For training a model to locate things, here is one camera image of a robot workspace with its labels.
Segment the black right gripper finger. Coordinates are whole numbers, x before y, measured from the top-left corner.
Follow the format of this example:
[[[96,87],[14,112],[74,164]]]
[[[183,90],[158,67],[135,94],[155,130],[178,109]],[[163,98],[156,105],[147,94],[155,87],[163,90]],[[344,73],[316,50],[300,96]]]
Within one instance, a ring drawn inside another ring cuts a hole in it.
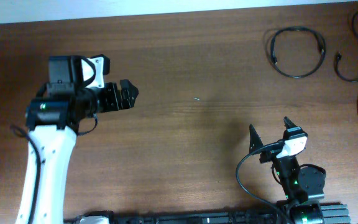
[[[286,129],[296,128],[297,125],[293,123],[287,116],[283,119]]]
[[[249,125],[249,134],[250,134],[249,153],[252,153],[260,149],[263,146],[263,143],[252,124]]]

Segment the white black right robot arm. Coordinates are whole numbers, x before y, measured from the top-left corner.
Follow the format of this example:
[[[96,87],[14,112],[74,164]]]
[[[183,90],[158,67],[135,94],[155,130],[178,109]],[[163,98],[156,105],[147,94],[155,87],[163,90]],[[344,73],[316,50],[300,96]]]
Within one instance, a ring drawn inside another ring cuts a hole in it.
[[[249,152],[259,155],[260,163],[272,164],[275,179],[286,196],[276,205],[284,223],[324,223],[319,201],[324,198],[326,171],[313,164],[298,163],[296,156],[305,150],[308,134],[288,117],[283,122],[283,137],[270,144],[263,144],[250,125]]]

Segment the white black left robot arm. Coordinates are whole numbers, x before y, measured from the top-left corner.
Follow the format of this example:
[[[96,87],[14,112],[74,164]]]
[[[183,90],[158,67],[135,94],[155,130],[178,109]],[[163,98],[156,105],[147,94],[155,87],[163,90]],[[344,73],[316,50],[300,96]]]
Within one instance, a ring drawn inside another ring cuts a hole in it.
[[[133,108],[139,94],[128,79],[104,81],[110,59],[103,55],[51,56],[49,81],[25,112],[26,130],[12,131],[28,142],[24,188],[16,223],[63,223],[68,165],[80,122],[99,113]]]

